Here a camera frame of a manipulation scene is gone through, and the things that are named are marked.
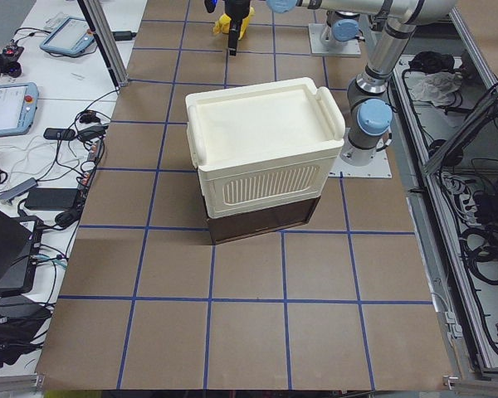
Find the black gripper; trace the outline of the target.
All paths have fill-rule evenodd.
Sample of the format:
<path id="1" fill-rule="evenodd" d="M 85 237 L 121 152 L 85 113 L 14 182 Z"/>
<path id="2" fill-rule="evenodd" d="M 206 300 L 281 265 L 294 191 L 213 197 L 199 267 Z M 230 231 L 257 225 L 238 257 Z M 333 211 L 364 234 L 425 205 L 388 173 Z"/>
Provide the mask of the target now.
<path id="1" fill-rule="evenodd" d="M 225 13 L 231 18 L 227 41 L 227 49 L 230 56 L 237 54 L 242 20 L 249 15 L 249 12 L 250 0 L 225 0 Z"/>

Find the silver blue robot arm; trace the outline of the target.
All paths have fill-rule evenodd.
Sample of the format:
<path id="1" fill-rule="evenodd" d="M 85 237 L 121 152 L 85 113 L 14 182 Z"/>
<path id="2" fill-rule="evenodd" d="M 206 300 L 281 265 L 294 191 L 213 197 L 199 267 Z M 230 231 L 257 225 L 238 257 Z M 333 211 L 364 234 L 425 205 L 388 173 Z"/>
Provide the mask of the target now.
<path id="1" fill-rule="evenodd" d="M 328 14 L 352 12 L 385 17 L 382 36 L 369 57 L 364 72 L 358 74 L 348 88 L 348 99 L 353 124 L 340 157 L 353 166 L 365 166 L 374 154 L 387 147 L 378 148 L 378 141 L 388 131 L 393 114 L 380 96 L 386 91 L 387 81 L 413 35 L 414 12 L 423 12 L 422 2 L 404 1 L 268 1 L 276 13 L 289 12 L 294 7 L 324 9 Z"/>

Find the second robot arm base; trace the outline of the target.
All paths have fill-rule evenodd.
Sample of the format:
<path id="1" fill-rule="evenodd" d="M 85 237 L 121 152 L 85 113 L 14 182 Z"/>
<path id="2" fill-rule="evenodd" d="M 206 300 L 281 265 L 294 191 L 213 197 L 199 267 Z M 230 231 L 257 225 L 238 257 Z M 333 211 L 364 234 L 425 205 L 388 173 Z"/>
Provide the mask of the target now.
<path id="1" fill-rule="evenodd" d="M 323 23 L 308 25 L 310 49 L 314 56 L 359 58 L 359 14 L 328 11 Z"/>

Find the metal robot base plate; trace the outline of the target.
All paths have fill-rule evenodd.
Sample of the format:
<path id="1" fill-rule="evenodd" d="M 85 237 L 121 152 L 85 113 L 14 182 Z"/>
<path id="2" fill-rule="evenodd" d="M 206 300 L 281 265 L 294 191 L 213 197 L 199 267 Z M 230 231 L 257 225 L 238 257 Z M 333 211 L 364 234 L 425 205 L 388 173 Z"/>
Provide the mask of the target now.
<path id="1" fill-rule="evenodd" d="M 377 178 L 393 177 L 386 150 L 375 152 L 367 165 L 354 166 L 337 157 L 329 171 L 329 177 Z"/>

